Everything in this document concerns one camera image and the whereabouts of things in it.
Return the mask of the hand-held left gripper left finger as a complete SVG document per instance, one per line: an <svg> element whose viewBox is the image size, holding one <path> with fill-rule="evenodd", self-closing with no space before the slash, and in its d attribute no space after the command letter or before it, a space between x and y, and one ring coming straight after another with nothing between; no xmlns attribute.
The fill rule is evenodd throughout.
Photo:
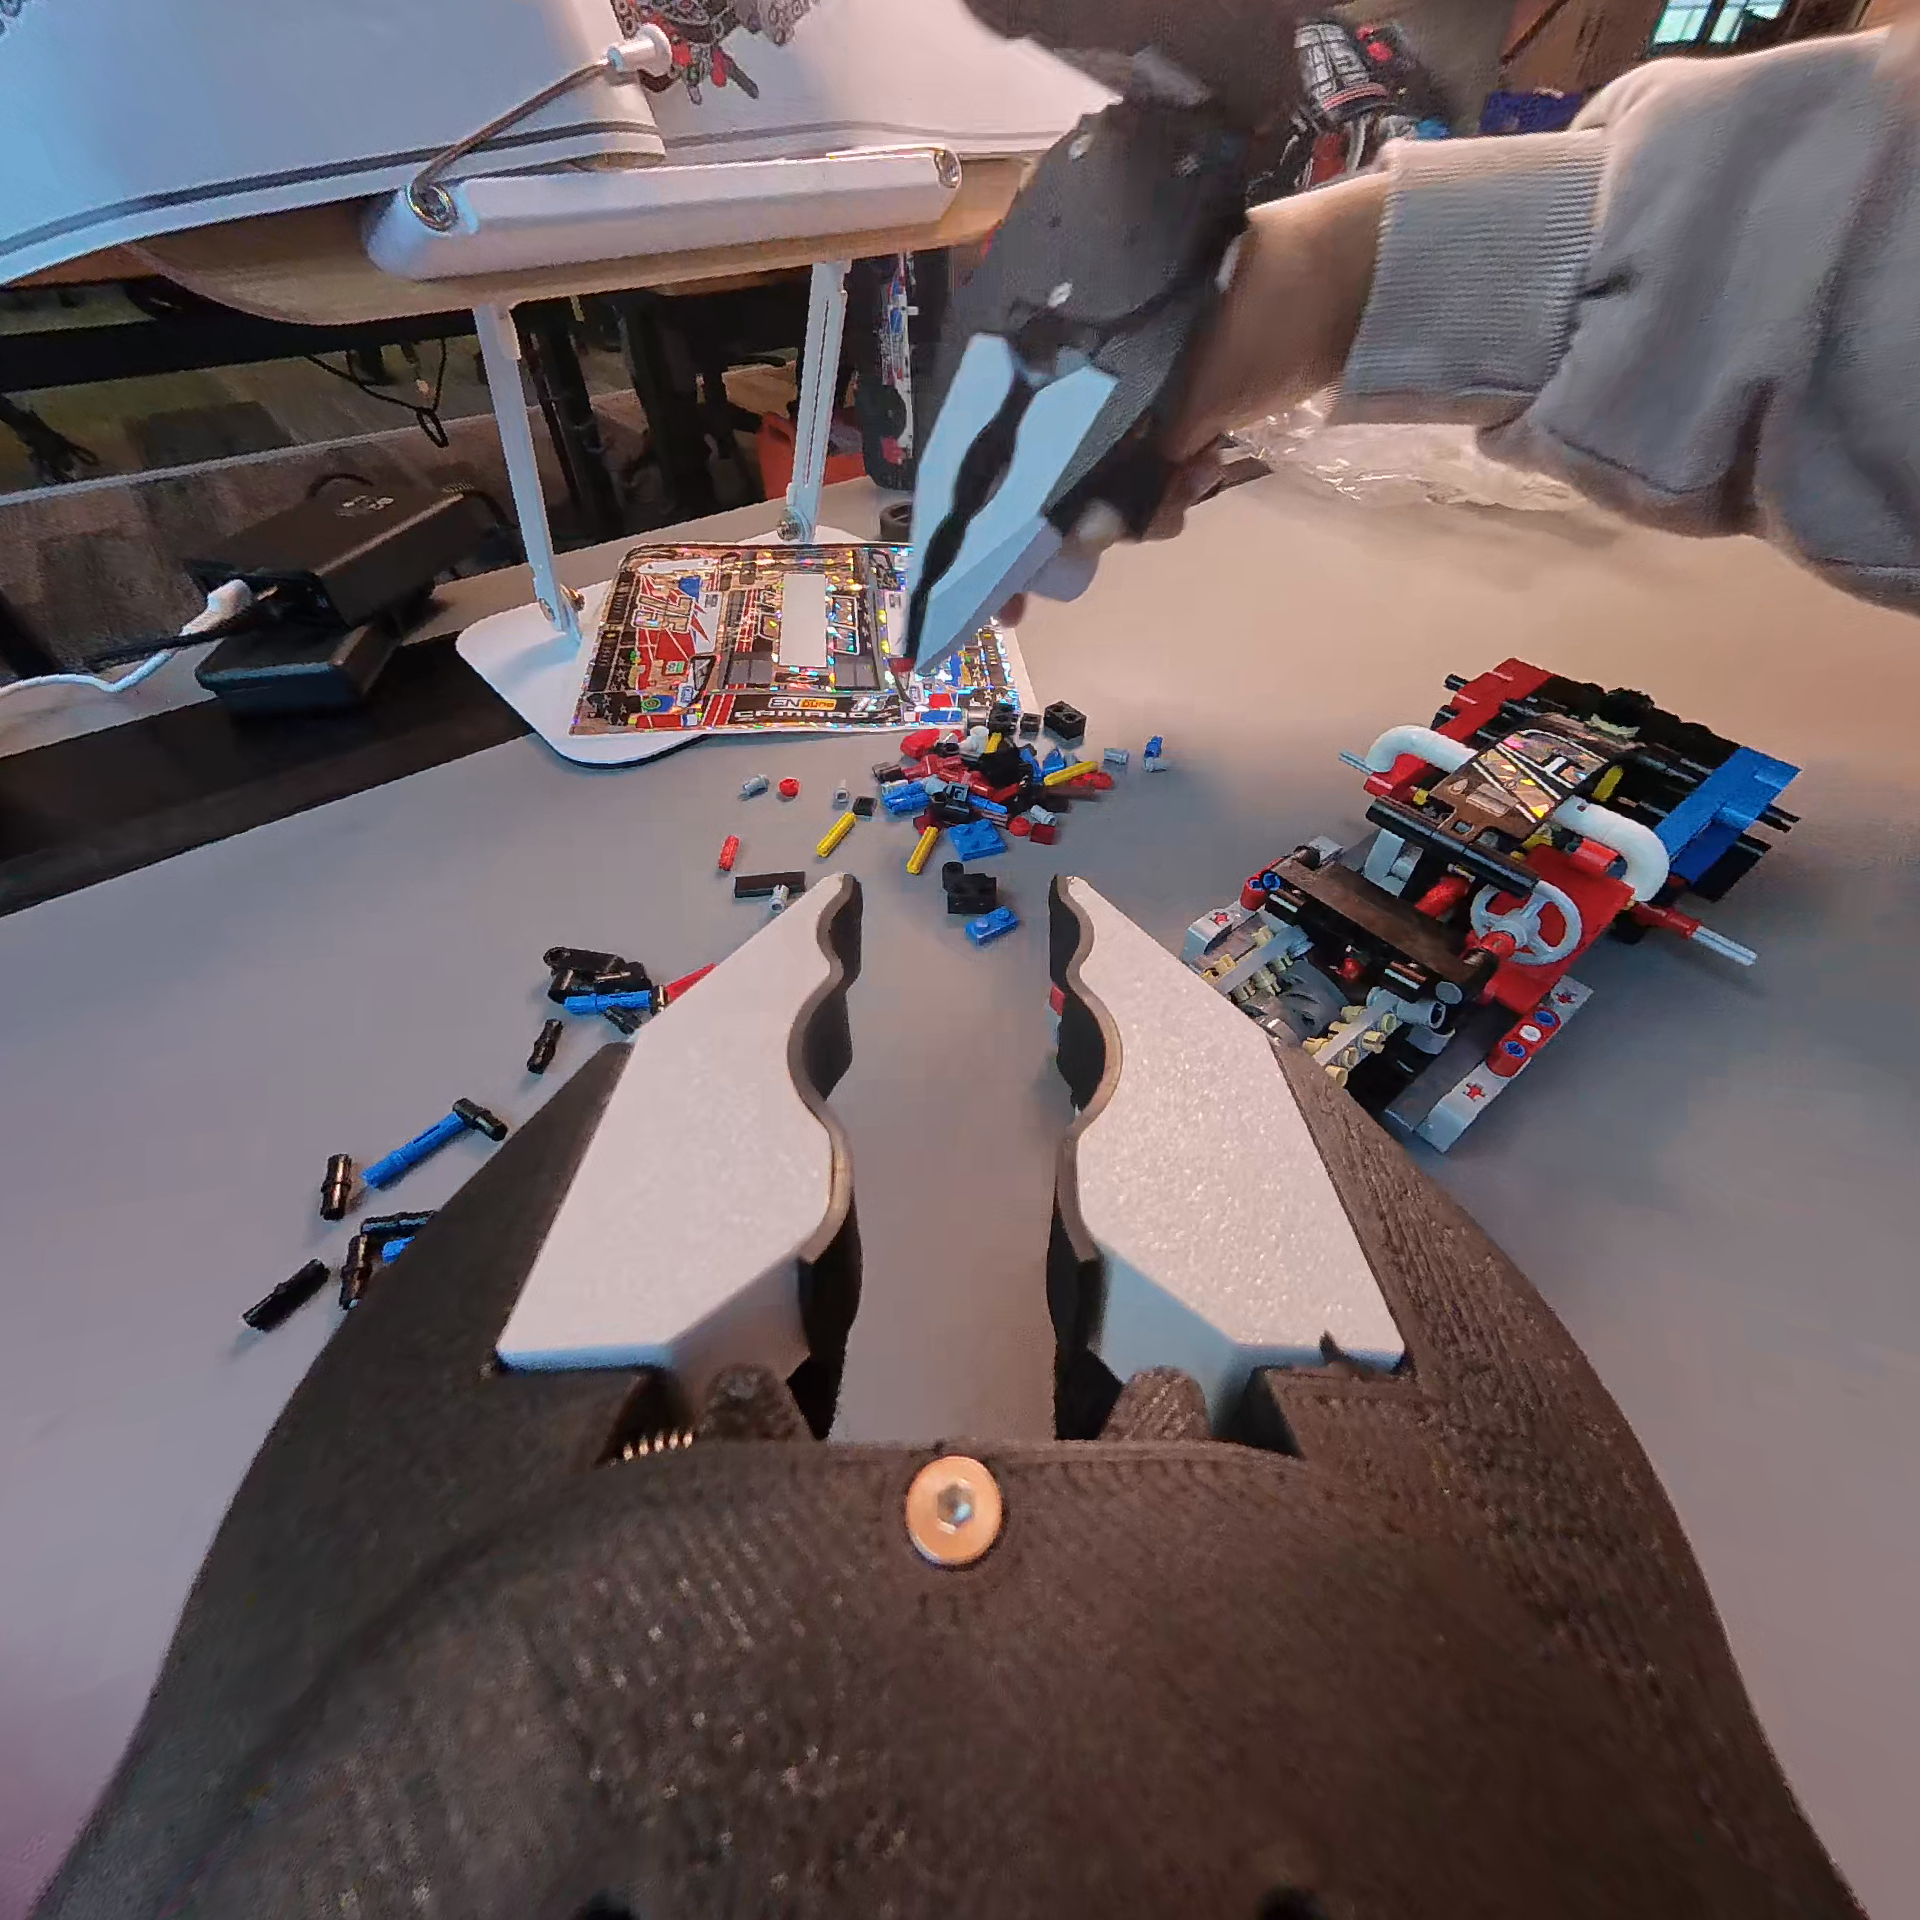
<svg viewBox="0 0 1920 1920"><path fill-rule="evenodd" d="M862 887L829 874L647 1024L494 1354L515 1372L837 1378L861 1296L852 1064Z"/></svg>

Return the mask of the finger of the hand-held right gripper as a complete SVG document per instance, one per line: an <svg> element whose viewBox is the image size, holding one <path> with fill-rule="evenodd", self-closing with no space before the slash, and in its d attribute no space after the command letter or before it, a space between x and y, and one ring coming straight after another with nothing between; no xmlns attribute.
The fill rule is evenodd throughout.
<svg viewBox="0 0 1920 1920"><path fill-rule="evenodd" d="M1062 537L1048 527L1053 503L1121 386L1113 373L1026 376L1030 406L1021 422L1013 465L975 519L958 566L934 603L952 632L948 651L933 668L972 637L1043 562L1059 554Z"/></svg>
<svg viewBox="0 0 1920 1920"><path fill-rule="evenodd" d="M905 637L905 661L915 673L933 673L950 646L952 626L936 603L971 529L1013 466L1030 404L1033 380L1011 342L995 332L975 334L924 447L915 495L916 575Z"/></svg>

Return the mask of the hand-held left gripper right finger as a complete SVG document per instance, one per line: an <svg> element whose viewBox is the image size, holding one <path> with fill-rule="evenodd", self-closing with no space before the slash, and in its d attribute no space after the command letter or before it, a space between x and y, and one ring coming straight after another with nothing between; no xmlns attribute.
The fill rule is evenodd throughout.
<svg viewBox="0 0 1920 1920"><path fill-rule="evenodd" d="M1270 1039L1082 876L1051 882L1048 976L1057 1434L1153 1372L1216 1437L1264 1374L1393 1381L1404 1334Z"/></svg>

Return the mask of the holographic sticker sheet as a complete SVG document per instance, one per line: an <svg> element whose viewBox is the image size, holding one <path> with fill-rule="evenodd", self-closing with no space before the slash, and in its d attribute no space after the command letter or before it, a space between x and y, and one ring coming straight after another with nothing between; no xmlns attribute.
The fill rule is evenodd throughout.
<svg viewBox="0 0 1920 1920"><path fill-rule="evenodd" d="M898 657L903 543L647 543L610 582L571 738L880 735L1035 706L1014 632L984 626L933 673Z"/></svg>

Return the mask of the white book stand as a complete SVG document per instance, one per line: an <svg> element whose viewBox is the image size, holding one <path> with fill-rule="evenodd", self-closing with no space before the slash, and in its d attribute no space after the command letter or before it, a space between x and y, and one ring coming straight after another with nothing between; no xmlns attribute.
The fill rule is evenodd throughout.
<svg viewBox="0 0 1920 1920"><path fill-rule="evenodd" d="M532 598L469 626L457 651L561 759L613 768L689 748L702 737L572 733L610 585L576 590L559 561L515 311L574 294L677 291L808 268L795 471L777 531L756 541L791 557L819 532L851 262L984 238L1035 165L1033 156L908 146L480 176L457 183L450 212L430 222L419 221L409 195L331 202L97 248L27 275L79 278L106 264L131 267L281 324L375 324L469 311Z"/></svg>

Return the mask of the person's right hand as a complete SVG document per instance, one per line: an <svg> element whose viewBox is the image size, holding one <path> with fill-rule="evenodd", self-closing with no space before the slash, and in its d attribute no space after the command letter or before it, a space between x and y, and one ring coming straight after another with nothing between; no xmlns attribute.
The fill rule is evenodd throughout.
<svg viewBox="0 0 1920 1920"><path fill-rule="evenodd" d="M1165 426L1173 478L1148 541L1174 538L1210 493L1226 434L1333 388L1372 294L1390 184L1375 170L1250 212Z"/></svg>

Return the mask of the clear plastic bag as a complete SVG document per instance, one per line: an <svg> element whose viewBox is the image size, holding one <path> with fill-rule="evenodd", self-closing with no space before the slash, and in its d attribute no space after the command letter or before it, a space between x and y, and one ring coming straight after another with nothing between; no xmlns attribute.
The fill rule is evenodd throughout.
<svg viewBox="0 0 1920 1920"><path fill-rule="evenodd" d="M1333 393L1298 401L1226 440L1268 471L1293 472L1383 506L1559 515L1582 505L1567 483L1491 459L1467 426L1339 425Z"/></svg>

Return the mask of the pile of black blue pins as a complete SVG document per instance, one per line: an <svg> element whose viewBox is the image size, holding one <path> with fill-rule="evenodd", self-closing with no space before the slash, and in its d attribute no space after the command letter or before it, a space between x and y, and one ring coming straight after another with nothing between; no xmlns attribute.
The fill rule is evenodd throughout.
<svg viewBox="0 0 1920 1920"><path fill-rule="evenodd" d="M632 1041L650 1019L710 972L698 968L654 981L644 964L621 952L568 945L546 949L540 966L546 972L544 1009L521 1068L527 1093L556 1071L568 1039ZM417 1137L373 1160L331 1156L319 1190L319 1219L326 1228L350 1227L344 1250L302 1260L290 1277L241 1313L241 1329L249 1334L275 1333L319 1301L329 1284L339 1288L341 1314L358 1308L375 1280L409 1252L435 1219L432 1208L380 1212L373 1203L459 1143L502 1145L513 1128L513 1118L494 1104L459 1096Z"/></svg>

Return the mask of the pile of mixed lego pieces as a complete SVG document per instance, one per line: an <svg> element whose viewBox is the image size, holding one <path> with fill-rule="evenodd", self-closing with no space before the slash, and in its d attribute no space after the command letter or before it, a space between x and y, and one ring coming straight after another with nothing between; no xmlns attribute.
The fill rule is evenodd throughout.
<svg viewBox="0 0 1920 1920"><path fill-rule="evenodd" d="M1096 746L1088 717L1065 701L1039 711L997 701L969 723L954 706L936 706L900 737L864 791L840 785L833 792L829 828L802 866L754 872L733 833L716 872L733 881L739 900L761 900L777 915L798 904L872 828L892 824L911 833L905 879L939 885L942 913L965 941L993 949L1022 924L997 861L1017 847L1054 848L1074 805L1115 792L1125 775L1163 770L1163 735L1136 748Z"/></svg>

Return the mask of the small black charger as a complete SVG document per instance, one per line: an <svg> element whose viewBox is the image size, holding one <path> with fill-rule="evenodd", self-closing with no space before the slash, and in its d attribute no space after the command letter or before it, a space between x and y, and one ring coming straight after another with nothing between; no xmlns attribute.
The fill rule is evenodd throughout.
<svg viewBox="0 0 1920 1920"><path fill-rule="evenodd" d="M239 715L361 708L402 646L377 619L356 626L287 623L223 638L196 666L196 684Z"/></svg>

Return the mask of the lego car model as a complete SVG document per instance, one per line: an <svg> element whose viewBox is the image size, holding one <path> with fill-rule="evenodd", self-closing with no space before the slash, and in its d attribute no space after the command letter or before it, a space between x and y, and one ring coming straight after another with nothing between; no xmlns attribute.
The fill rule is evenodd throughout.
<svg viewBox="0 0 1920 1920"><path fill-rule="evenodd" d="M1345 762L1363 845L1268 861L1183 963L1399 1141L1452 1150L1589 1004L1575 970L1605 941L1759 960L1698 906L1798 824L1801 768L1640 688L1508 659Z"/></svg>

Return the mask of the black power adapter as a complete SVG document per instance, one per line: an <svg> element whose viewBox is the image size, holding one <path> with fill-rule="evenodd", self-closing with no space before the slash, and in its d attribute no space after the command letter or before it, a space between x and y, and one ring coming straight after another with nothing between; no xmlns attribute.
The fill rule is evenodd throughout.
<svg viewBox="0 0 1920 1920"><path fill-rule="evenodd" d="M494 527L471 493L348 485L232 535L196 568L207 588L241 582L282 619L352 628L430 593Z"/></svg>

